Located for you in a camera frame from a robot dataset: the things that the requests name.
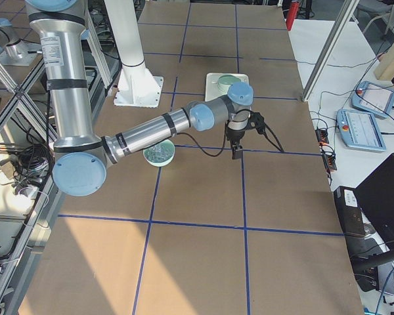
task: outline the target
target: white stand base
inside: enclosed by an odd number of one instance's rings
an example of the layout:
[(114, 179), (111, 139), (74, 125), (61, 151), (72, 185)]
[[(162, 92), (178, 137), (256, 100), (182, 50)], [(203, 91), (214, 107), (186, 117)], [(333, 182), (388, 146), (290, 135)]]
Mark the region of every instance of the white stand base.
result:
[[(28, 51), (40, 51), (41, 45), (39, 44), (33, 44), (33, 43), (26, 43), (28, 46)], [(24, 58), (22, 59), (12, 59), (11, 57), (8, 56), (6, 51), (3, 51), (0, 54), (0, 63), (4, 66), (30, 66), (30, 64), (37, 58), (38, 54), (31, 53), (27, 54)]]
[(222, 75), (230, 74), (237, 77), (239, 80), (245, 83), (249, 83), (248, 76), (240, 73), (208, 73), (206, 76), (206, 97), (204, 100), (214, 100), (215, 98), (225, 95), (226, 93), (219, 88), (218, 82)]
[(154, 77), (146, 69), (144, 76), (130, 76), (130, 82), (127, 82), (123, 71), (124, 69), (121, 71), (114, 104), (116, 106), (158, 107), (164, 84), (163, 77)]

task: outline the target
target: green bowl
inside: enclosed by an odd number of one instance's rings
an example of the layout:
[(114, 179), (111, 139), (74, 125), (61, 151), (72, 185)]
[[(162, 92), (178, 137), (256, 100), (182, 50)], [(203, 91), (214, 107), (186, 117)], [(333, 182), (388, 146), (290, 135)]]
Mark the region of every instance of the green bowl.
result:
[(164, 140), (159, 144), (143, 150), (143, 156), (151, 165), (162, 167), (169, 164), (175, 155), (175, 146), (170, 140)]

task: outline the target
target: white sticker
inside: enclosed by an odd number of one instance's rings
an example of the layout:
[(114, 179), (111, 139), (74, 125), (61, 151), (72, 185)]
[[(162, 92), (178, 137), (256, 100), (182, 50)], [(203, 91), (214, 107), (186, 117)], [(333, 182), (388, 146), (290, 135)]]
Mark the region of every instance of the white sticker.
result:
[(351, 190), (344, 190), (344, 200), (346, 205), (357, 208), (357, 200), (355, 194)]
[(64, 59), (59, 36), (41, 38), (45, 67), (63, 66)]

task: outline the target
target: blue and white device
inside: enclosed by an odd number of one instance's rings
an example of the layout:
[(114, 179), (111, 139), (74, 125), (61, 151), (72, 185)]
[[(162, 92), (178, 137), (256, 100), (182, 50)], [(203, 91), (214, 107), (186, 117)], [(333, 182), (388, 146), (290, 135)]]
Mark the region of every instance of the blue and white device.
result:
[(341, 137), (349, 148), (373, 152), (387, 150), (373, 113), (339, 110), (337, 124)]
[(381, 87), (363, 81), (352, 96), (352, 105), (359, 110), (373, 113), (376, 117), (387, 118), (394, 104), (394, 89)]

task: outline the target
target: black band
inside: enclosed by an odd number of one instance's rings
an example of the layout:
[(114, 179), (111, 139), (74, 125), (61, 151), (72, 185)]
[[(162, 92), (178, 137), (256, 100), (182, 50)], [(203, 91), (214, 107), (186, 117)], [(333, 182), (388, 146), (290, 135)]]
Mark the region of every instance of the black band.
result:
[(116, 138), (118, 144), (120, 145), (121, 150), (123, 150), (124, 156), (128, 156), (130, 154), (130, 150), (127, 146), (127, 142), (125, 141), (123, 134), (122, 133), (116, 134)]
[(55, 146), (54, 152), (56, 153), (72, 153), (93, 150), (102, 146), (102, 141), (86, 144), (85, 146)]
[(19, 44), (21, 41), (22, 41), (21, 39), (18, 39), (17, 41), (15, 41), (15, 42), (12, 43), (12, 44), (7, 44), (6, 47), (12, 47), (12, 46), (14, 46), (14, 45)]
[(232, 104), (232, 101), (227, 95), (220, 96), (220, 99), (225, 103), (226, 108), (228, 109), (228, 112), (230, 114), (235, 113), (234, 105)]
[(186, 112), (186, 110), (182, 107), (181, 108), (186, 116), (186, 118), (188, 119), (188, 128), (191, 128), (191, 120), (190, 120), (190, 116), (188, 116), (188, 113)]
[(112, 155), (112, 152), (111, 152), (111, 150), (110, 150), (110, 147), (108, 146), (108, 143), (106, 143), (105, 137), (103, 136), (103, 137), (101, 138), (101, 140), (102, 140), (102, 146), (104, 147), (106, 156), (109, 157), (109, 159), (110, 159), (110, 161), (112, 162), (112, 164), (116, 164), (117, 161), (116, 161), (116, 159), (114, 159), (114, 156)]
[(53, 79), (47, 81), (47, 90), (87, 89), (87, 81), (80, 79)]
[(175, 136), (177, 134), (177, 128), (175, 128), (172, 117), (168, 113), (165, 113), (162, 115), (162, 117), (165, 118), (166, 123), (168, 124), (169, 130), (171, 131), (171, 136)]
[(142, 61), (140, 64), (136, 64), (135, 66), (129, 66), (128, 64), (123, 64), (123, 66), (130, 67), (130, 68), (134, 68), (134, 67), (140, 66), (140, 65), (143, 64), (143, 63), (144, 63), (144, 59), (143, 59), (143, 61)]
[(81, 25), (86, 25), (85, 20), (76, 15), (59, 13), (59, 12), (37, 12), (30, 14), (28, 18), (29, 18), (29, 22), (46, 19), (46, 20), (71, 21), (71, 22), (79, 23)]

